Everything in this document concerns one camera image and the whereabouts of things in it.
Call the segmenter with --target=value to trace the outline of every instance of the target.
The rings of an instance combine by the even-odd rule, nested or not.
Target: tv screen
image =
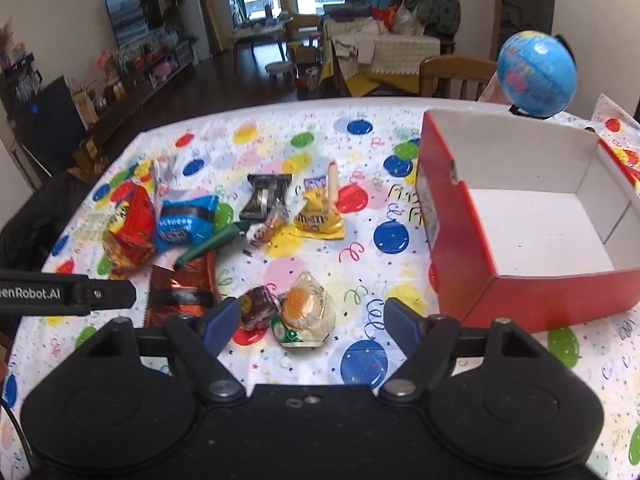
[[[106,0],[118,47],[141,40],[162,26],[158,0]]]

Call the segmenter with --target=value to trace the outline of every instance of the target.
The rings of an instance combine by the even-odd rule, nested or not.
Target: dining table
[[[340,184],[357,185],[368,198],[365,208],[355,206],[343,213],[343,239],[297,237],[289,224],[267,248],[248,252],[229,244],[216,255],[216,284],[223,297],[240,296],[259,285],[283,294],[303,271],[310,272],[334,300],[334,330],[321,347],[297,349],[283,348],[271,330],[250,336],[238,331],[218,359],[248,395],[259,383],[369,384],[376,392],[405,361],[385,330],[384,302],[395,297],[422,316],[438,312],[437,294],[427,277],[431,259],[426,233],[413,204],[418,149],[405,149],[408,144],[419,147],[423,115],[434,108],[509,113],[505,105],[459,100],[322,99],[242,108],[140,133],[82,202],[42,270],[108,279],[111,263],[102,236],[122,199],[123,186],[137,175],[144,160],[174,160],[177,188],[217,195],[216,218],[220,216],[223,224],[237,221],[252,195],[247,175],[292,174],[287,206],[295,212],[304,203],[303,179],[325,175],[335,160]],[[604,122],[565,112],[550,120],[590,126],[603,137],[610,134]],[[411,160],[404,162],[405,171],[392,174],[388,160],[400,152],[409,153],[404,158]],[[386,236],[389,222],[402,227],[406,236],[401,243]],[[105,323],[126,316],[136,327],[143,325],[152,264],[170,266],[171,256],[156,256],[129,277],[137,293],[130,309],[86,317],[22,318],[2,391],[18,420],[29,392]],[[604,428],[589,460],[603,478],[632,480],[640,475],[640,358],[635,348],[639,333],[636,307],[607,319],[534,335],[551,352],[562,349],[563,355],[557,357],[593,389],[604,407]],[[170,373],[164,358],[142,360],[148,367]],[[459,359],[455,373],[480,362],[481,358]],[[0,471],[7,480],[29,473],[20,440],[4,413]]]

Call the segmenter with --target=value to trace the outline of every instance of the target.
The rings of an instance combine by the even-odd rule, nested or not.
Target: open box
[[[440,312],[529,332],[640,301],[640,200],[593,132],[507,115],[424,116],[416,191]]]

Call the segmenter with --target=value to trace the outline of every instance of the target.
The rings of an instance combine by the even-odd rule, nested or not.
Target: wooden floor
[[[298,91],[292,79],[269,80],[264,70],[267,63],[280,61],[274,44],[241,47],[238,75],[234,74],[233,55],[224,52],[178,74],[159,91],[139,114],[130,118],[109,140],[105,151],[115,160],[140,132],[192,117],[225,112],[249,106],[297,101],[311,98]]]

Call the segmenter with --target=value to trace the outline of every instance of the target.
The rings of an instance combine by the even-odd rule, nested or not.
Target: globe
[[[531,116],[551,117],[575,96],[575,62],[560,41],[543,32],[525,30],[511,36],[500,49],[497,65],[505,95]]]

